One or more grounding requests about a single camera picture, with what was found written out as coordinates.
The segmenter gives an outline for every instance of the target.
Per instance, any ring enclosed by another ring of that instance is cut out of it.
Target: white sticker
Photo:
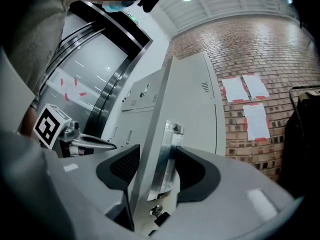
[[[71,163],[67,166],[64,166],[63,169],[66,171],[66,172],[70,172],[72,170],[75,170],[75,169],[78,169],[78,165],[76,165],[75,163]]]
[[[254,210],[263,222],[267,222],[278,214],[277,209],[268,200],[261,189],[256,188],[248,191],[246,194],[251,201]]]

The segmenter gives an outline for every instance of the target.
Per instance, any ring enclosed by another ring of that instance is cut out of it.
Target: white wall
[[[107,140],[112,135],[118,116],[121,113],[122,100],[130,92],[133,83],[161,69],[171,40],[152,18],[151,14],[145,13],[141,7],[134,4],[127,11],[139,22],[139,26],[150,36],[153,43],[141,57],[123,86],[105,124],[101,137],[103,140]]]

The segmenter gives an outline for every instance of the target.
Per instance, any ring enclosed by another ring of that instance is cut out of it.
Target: person
[[[26,111],[20,133],[31,136],[37,120],[39,91],[46,68],[53,58],[59,42],[69,6],[78,0],[33,0],[24,17],[15,29],[4,50],[11,64],[35,94],[35,99]],[[123,9],[123,4],[135,0],[86,0],[99,3],[107,11]]]

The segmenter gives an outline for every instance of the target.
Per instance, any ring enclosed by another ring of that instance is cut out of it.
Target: green light
[[[127,14],[127,16],[136,24],[138,25],[138,21],[131,15],[131,14]]]

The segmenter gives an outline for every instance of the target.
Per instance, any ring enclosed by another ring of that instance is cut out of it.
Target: white paper
[[[236,100],[249,100],[248,94],[239,76],[229,79],[222,79],[222,84],[225,88],[226,99],[228,102],[234,102]]]
[[[243,79],[245,81],[246,86],[249,89],[250,95],[254,99],[258,99],[257,97],[269,97],[268,90],[264,83],[261,81],[260,76],[258,74],[246,75],[244,74]]]
[[[248,140],[254,141],[259,138],[270,138],[264,105],[262,103],[257,105],[244,105],[243,110],[248,125]]]
[[[63,169],[66,171],[66,172],[70,172],[72,170],[75,170],[75,169],[78,169],[78,165],[76,165],[75,163],[71,163],[67,166],[64,166]]]

